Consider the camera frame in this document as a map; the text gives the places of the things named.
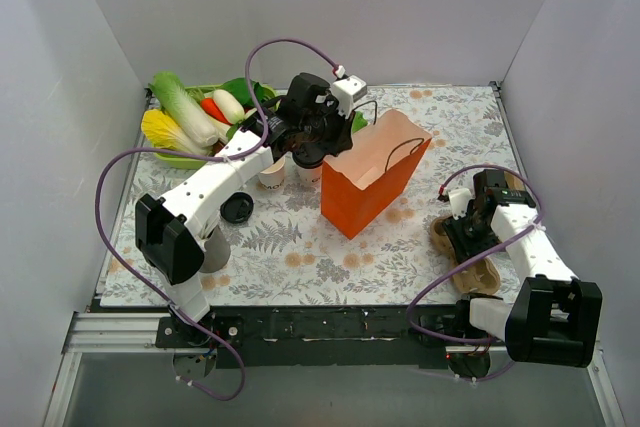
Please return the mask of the orange paper bag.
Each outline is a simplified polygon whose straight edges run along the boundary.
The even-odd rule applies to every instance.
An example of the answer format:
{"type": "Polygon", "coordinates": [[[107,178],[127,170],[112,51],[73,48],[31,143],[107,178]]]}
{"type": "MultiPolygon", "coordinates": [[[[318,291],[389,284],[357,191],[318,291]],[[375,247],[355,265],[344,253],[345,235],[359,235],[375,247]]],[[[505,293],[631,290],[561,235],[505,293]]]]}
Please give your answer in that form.
{"type": "Polygon", "coordinates": [[[321,214],[352,239],[403,193],[432,136],[397,109],[352,135],[322,165],[321,214]]]}

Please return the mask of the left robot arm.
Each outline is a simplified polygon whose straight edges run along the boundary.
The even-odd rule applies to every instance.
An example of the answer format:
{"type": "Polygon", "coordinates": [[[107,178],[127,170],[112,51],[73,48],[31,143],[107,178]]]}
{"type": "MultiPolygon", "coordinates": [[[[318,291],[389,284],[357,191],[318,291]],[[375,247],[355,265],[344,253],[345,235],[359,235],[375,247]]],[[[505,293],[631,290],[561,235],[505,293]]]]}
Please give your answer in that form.
{"type": "Polygon", "coordinates": [[[326,156],[351,149],[353,110],[366,92],[355,75],[327,83],[298,74],[275,112],[252,115],[239,127],[220,151],[220,162],[206,163],[158,198],[146,194],[137,201],[136,246],[159,273],[181,318],[178,334],[188,345],[203,346],[213,333],[199,276],[221,269],[230,257],[218,226],[223,203],[285,156],[312,170],[326,156]]]}

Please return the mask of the brown cardboard cup carrier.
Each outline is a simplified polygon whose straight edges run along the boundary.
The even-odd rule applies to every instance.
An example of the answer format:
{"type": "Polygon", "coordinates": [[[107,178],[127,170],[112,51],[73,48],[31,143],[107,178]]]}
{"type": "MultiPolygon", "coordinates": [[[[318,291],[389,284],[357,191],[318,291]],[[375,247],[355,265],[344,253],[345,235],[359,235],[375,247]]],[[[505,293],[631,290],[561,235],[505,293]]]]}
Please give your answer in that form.
{"type": "Polygon", "coordinates": [[[505,172],[504,177],[510,190],[526,191],[527,188],[519,177],[514,176],[510,172],[505,172]]]}

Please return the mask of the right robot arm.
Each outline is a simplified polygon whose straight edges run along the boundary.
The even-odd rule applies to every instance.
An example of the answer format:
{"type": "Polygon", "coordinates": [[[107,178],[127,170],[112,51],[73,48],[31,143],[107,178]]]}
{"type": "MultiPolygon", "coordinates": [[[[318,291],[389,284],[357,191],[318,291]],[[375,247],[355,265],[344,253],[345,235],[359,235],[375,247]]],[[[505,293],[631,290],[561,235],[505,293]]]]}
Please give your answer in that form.
{"type": "Polygon", "coordinates": [[[510,187],[504,171],[484,169],[472,188],[442,189],[451,215],[443,231],[458,262],[505,251],[520,281],[512,302],[476,290],[468,310],[452,320],[454,336],[475,344],[486,334],[504,342],[510,358],[570,367],[590,364],[602,307],[594,282],[564,263],[541,224],[541,208],[525,188],[510,187]]]}

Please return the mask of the black plastic cup lid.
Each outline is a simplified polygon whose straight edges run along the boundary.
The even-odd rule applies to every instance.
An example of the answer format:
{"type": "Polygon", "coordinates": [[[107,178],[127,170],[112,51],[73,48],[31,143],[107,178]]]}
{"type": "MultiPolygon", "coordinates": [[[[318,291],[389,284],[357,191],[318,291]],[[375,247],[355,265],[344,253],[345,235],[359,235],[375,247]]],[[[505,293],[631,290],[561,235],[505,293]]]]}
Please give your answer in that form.
{"type": "Polygon", "coordinates": [[[315,144],[303,144],[292,153],[292,159],[298,167],[315,169],[324,159],[324,152],[315,144]]]}

